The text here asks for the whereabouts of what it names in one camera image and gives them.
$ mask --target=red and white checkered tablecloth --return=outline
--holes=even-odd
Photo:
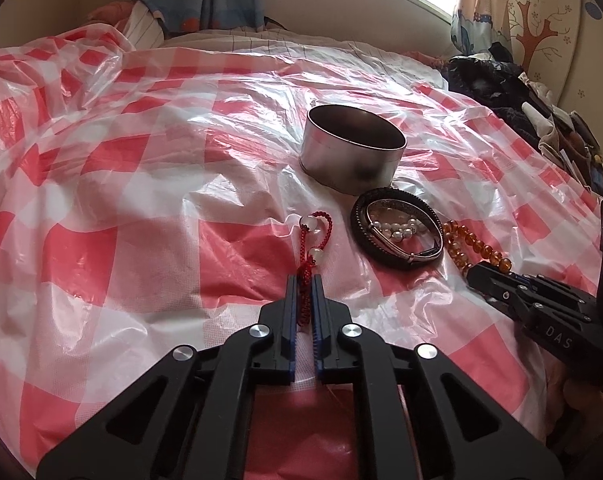
[[[188,48],[137,52],[91,25],[0,50],[0,437],[43,454],[173,346],[220,344],[282,297],[300,215],[335,229],[326,295],[387,341],[432,341],[533,433],[539,349],[471,292],[446,256],[395,272],[347,230],[354,198],[300,170],[313,104],[400,127],[396,184],[469,225],[518,272],[595,291],[597,203],[487,108],[425,85],[310,59]],[[246,478],[355,477],[347,390],[258,396]]]

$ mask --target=blue dot on wall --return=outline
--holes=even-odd
[[[585,11],[590,14],[591,18],[594,18],[595,20],[601,20],[601,18],[603,18],[601,9],[597,7],[597,5],[595,5],[594,3],[586,2],[584,8]]]

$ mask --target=bracelet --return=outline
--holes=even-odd
[[[371,210],[380,206],[405,213],[409,222],[380,224],[371,216]],[[398,243],[415,234],[419,222],[433,235],[435,244],[421,253],[407,253]],[[350,224],[360,248],[373,260],[394,269],[413,269],[439,259],[443,253],[443,228],[437,213],[426,202],[401,189],[380,187],[361,195],[351,211]]]

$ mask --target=tree wall decal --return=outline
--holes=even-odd
[[[510,27],[511,33],[517,35],[514,38],[521,43],[523,46],[523,61],[521,66],[528,72],[531,60],[535,52],[541,52],[548,60],[552,61],[553,56],[562,57],[559,50],[554,46],[543,46],[539,48],[539,44],[546,38],[553,38],[556,36],[564,36],[564,41],[570,43],[571,39],[566,36],[570,32],[570,28],[564,28],[563,30],[555,30],[553,26],[557,26],[558,22],[563,20],[563,16],[572,12],[570,6],[565,6],[563,10],[557,8],[557,12],[549,14],[545,18],[539,15],[536,8],[541,8],[542,3],[545,0],[514,0],[508,3],[508,12],[510,14]],[[521,12],[521,23],[517,19],[517,11]]]

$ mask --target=curtain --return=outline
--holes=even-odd
[[[495,42],[511,50],[508,0],[458,0],[451,38],[465,56],[485,52]]]

